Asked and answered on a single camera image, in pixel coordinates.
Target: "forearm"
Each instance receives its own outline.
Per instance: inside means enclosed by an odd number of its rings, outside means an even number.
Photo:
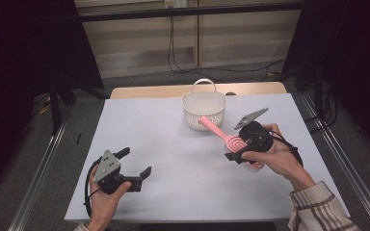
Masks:
[[[289,196],[294,206],[291,230],[359,230],[324,182]]]

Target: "gray carpet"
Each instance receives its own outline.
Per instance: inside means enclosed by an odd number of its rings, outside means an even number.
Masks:
[[[244,64],[226,67],[244,70],[264,65]],[[275,64],[267,71],[280,71],[281,68],[282,63]],[[239,73],[223,70],[203,70],[203,73],[220,79],[225,83],[258,82],[265,77],[266,69]],[[178,74],[167,72],[105,79],[105,90],[102,91],[110,94],[111,90],[116,87],[193,84],[197,79],[203,77],[195,73]],[[284,84],[288,91],[293,94],[303,118],[310,117],[301,99],[301,93],[297,92],[294,87],[294,78],[287,80]],[[65,221],[64,216],[89,151],[104,101],[93,98],[80,90],[77,90],[75,94],[77,95],[75,105],[66,106],[61,102],[62,112],[67,107],[71,107],[71,117],[55,152],[50,169],[42,182],[37,201],[28,217],[24,230],[73,230],[76,226],[74,223]],[[362,180],[370,189],[370,140],[357,129],[357,125],[351,116],[348,115],[346,109],[341,105],[338,106],[338,119],[331,127],[331,130],[349,155]],[[313,123],[309,122],[308,127],[310,130],[314,128]],[[13,216],[40,164],[42,154],[51,139],[51,129],[50,111],[44,115],[35,115],[29,123],[28,130],[17,152],[13,155],[5,171],[2,172],[2,183],[0,184],[0,230],[8,230]],[[335,179],[335,184],[343,196],[352,219],[361,229],[370,230],[369,215],[354,193],[346,175],[331,154],[330,148],[320,133],[315,133],[312,137],[331,175]],[[286,222],[287,220],[276,222],[277,230],[288,230]],[[112,223],[110,227],[121,231],[140,230],[138,224]]]

